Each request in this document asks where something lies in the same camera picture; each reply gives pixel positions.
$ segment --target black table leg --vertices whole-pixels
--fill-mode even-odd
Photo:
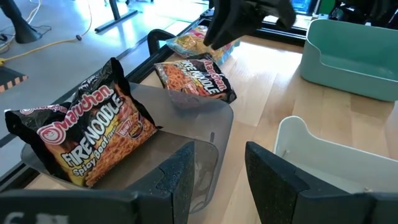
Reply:
[[[39,40],[42,35],[33,29],[24,18],[14,0],[2,0],[0,7],[4,14],[10,18],[15,28],[15,40],[19,44],[26,44]]]
[[[118,22],[121,22],[121,21],[127,19],[128,17],[131,17],[131,16],[133,16],[133,15],[135,15],[135,14],[138,13],[137,10],[130,10],[130,11],[129,11],[128,13],[126,13],[125,15],[120,16],[120,13],[119,13],[119,9],[118,9],[118,5],[117,5],[117,3],[116,3],[116,0],[109,0],[109,5],[111,5],[111,9],[112,9],[112,13],[113,13],[113,18],[114,18],[114,20],[109,21],[109,22],[107,22],[107,23],[105,23],[105,24],[103,24],[103,25],[101,25],[101,26],[95,28],[95,29],[94,29],[95,32],[102,32],[102,31],[104,31],[104,30],[110,28],[111,26],[116,25]]]

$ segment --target light wood surface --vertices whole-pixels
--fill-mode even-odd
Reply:
[[[301,53],[300,47],[243,37],[221,66],[238,95],[231,103],[233,127],[214,197],[190,215],[189,223],[260,223],[244,145],[256,141],[272,150],[278,125],[287,116],[303,118],[320,138],[398,159],[398,106],[306,82],[300,77]],[[142,84],[161,88],[155,73]],[[42,175],[28,188],[62,189]]]

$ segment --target instant noodle package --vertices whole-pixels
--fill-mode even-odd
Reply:
[[[209,53],[218,65],[222,65],[233,49],[240,45],[240,40],[234,40],[218,50],[213,50],[203,44],[207,30],[206,26],[197,26],[185,34],[166,40],[166,44],[183,58]]]
[[[230,82],[210,54],[186,60],[155,64],[164,88],[196,96],[205,96],[231,103],[236,99]]]
[[[85,187],[157,131],[115,58],[79,86],[72,102],[5,115],[9,132],[32,146],[50,174]]]

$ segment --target black metal frame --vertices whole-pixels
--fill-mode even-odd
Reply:
[[[95,32],[102,32],[102,31],[112,27],[113,25],[117,24],[118,22],[126,20],[126,19],[130,18],[131,16],[138,13],[137,10],[130,10],[126,14],[120,16],[118,4],[116,3],[116,0],[109,0],[109,5],[111,6],[114,20],[109,21],[109,22],[95,28],[94,29]]]
[[[200,18],[193,21],[188,27],[186,27],[181,33],[181,35],[186,31],[192,29],[192,27],[196,25],[204,25],[208,26],[211,21],[211,16],[213,12],[211,9],[205,11]],[[278,42],[283,42],[285,44],[298,45],[303,47],[305,43],[305,36],[307,34],[306,29],[293,27],[291,30],[281,30],[275,24],[270,22],[263,22],[262,28],[254,31],[251,36],[258,37],[261,39],[268,39]],[[162,34],[158,30],[153,30],[147,36],[148,45],[150,49],[150,57],[147,58],[144,62],[142,62],[138,67],[136,67],[133,71],[126,75],[126,78],[129,82],[140,83],[143,81],[149,74],[154,71],[154,64],[159,62],[164,62],[168,59],[174,52],[168,47],[163,46],[159,47],[159,41],[168,39],[170,36],[165,34],[162,31]],[[68,91],[66,94],[61,96],[54,103],[62,103],[67,100],[75,91],[76,88]],[[13,139],[15,136],[9,135],[6,138]],[[6,175],[0,178],[0,192],[9,189],[21,189],[27,186],[34,178],[38,176],[38,172],[31,168],[28,168],[24,163],[20,162],[15,167],[13,167]]]

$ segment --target white container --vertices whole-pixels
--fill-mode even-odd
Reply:
[[[317,138],[297,116],[280,122],[274,153],[352,194],[398,192],[398,161]]]

